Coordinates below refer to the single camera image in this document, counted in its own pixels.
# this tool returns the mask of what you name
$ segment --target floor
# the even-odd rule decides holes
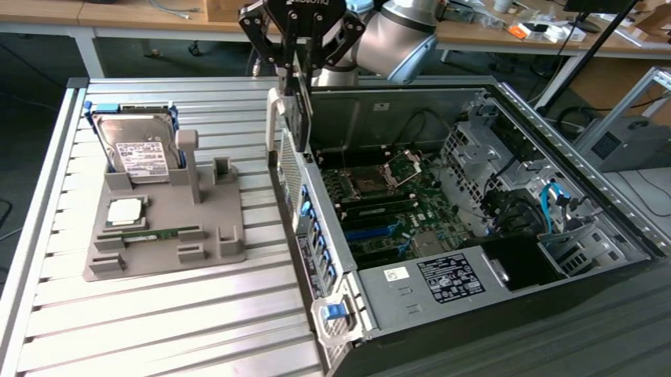
[[[150,41],[158,57],[144,57],[140,41],[124,38],[98,38],[102,64],[109,77],[186,77],[244,76],[249,44],[234,42],[200,42],[202,56],[188,52],[186,41]],[[37,183],[42,156],[60,107],[62,86],[69,77],[85,76],[85,68],[74,42],[68,37],[48,35],[0,34],[0,47],[5,46],[48,79],[41,77],[5,49],[0,49],[0,199],[13,209],[0,228],[0,237],[22,226],[32,191]],[[449,64],[438,61],[438,52],[424,69],[424,75],[493,75],[508,82],[522,97],[530,89],[540,93],[546,81],[537,81],[529,65],[550,66],[552,57],[493,56],[486,53],[454,52]],[[489,67],[494,60],[506,62],[514,71],[500,73]],[[264,67],[262,75],[272,75]],[[566,93],[556,108],[581,103]],[[0,217],[6,206],[0,203]],[[17,234],[0,240],[0,282],[12,262]]]

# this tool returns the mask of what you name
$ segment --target orange object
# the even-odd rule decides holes
[[[526,33],[520,29],[518,26],[510,26],[506,29],[506,32],[514,35],[518,39],[524,39],[526,37]]]

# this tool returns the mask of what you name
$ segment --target desk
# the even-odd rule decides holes
[[[493,1],[482,1],[490,9]],[[546,0],[521,0],[521,3],[532,9],[541,10],[554,6],[558,19],[565,19],[568,15]],[[246,36],[236,23],[208,22],[204,13],[194,13],[192,20],[184,20],[153,9],[145,0],[118,0],[113,5],[82,3],[76,0],[0,0],[0,4],[2,5],[0,6],[0,20],[6,21],[0,23],[0,32],[69,35],[76,40],[85,69],[92,78],[105,77],[96,51],[96,37],[246,42]],[[58,6],[66,4],[58,11],[62,13],[66,9],[78,7],[76,25],[72,23],[74,10],[70,10],[70,18],[41,15],[48,9],[54,9],[54,4]],[[201,0],[161,0],[161,4],[168,7],[202,8]],[[500,14],[492,10],[490,13],[508,23],[514,19],[514,15]],[[605,22],[596,22],[601,27],[605,26]],[[278,40],[274,33],[276,31],[270,29],[273,42]],[[553,55],[560,48],[560,43],[521,41],[506,32],[485,29],[478,24],[457,24],[445,21],[440,23],[436,34],[437,48],[445,51],[442,58],[446,58],[450,50]],[[597,35],[586,35],[582,42],[566,43],[561,55],[568,56],[569,59],[536,102],[536,106],[545,104],[596,38]],[[640,49],[617,35],[609,37],[596,56],[671,60],[671,53],[666,50]]]

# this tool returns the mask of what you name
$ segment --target white label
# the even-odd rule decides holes
[[[386,110],[389,110],[389,102],[373,104],[373,112],[385,112]]]
[[[408,270],[404,267],[398,267],[396,269],[385,269],[384,277],[386,278],[386,281],[406,279],[409,277]]]
[[[128,237],[124,238],[124,242],[130,243],[130,242],[142,242],[142,241],[153,241],[158,239],[157,236],[137,236],[137,237]]]
[[[385,210],[385,208],[377,208],[376,210],[362,210],[358,213],[358,216],[365,216],[366,214],[381,214]]]
[[[130,177],[152,177],[168,174],[164,146],[157,142],[116,143],[116,151]]]

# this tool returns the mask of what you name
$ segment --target black pole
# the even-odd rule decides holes
[[[577,65],[574,66],[573,71],[570,72],[570,74],[565,78],[564,82],[561,83],[561,85],[556,89],[554,94],[552,94],[552,97],[549,97],[549,100],[546,101],[546,103],[536,109],[537,113],[541,116],[546,115],[546,112],[549,111],[549,109],[550,109],[552,105],[554,104],[556,100],[558,99],[560,95],[568,89],[568,86],[573,82],[574,77],[577,77],[577,75],[580,74],[580,71],[585,67],[586,63],[589,63],[589,60],[594,56],[600,47],[602,46],[605,39],[608,39],[608,37],[612,35],[614,29],[617,28],[618,23],[629,15],[629,10],[633,8],[633,6],[636,5],[637,2],[638,2],[638,0],[630,0],[630,3],[626,5],[626,8],[622,9],[622,11],[617,13],[617,16],[614,17],[614,19],[609,23],[604,32],[600,33],[598,39],[596,39],[594,44],[589,48],[589,51],[586,51],[585,55],[582,56],[582,58],[577,62]]]

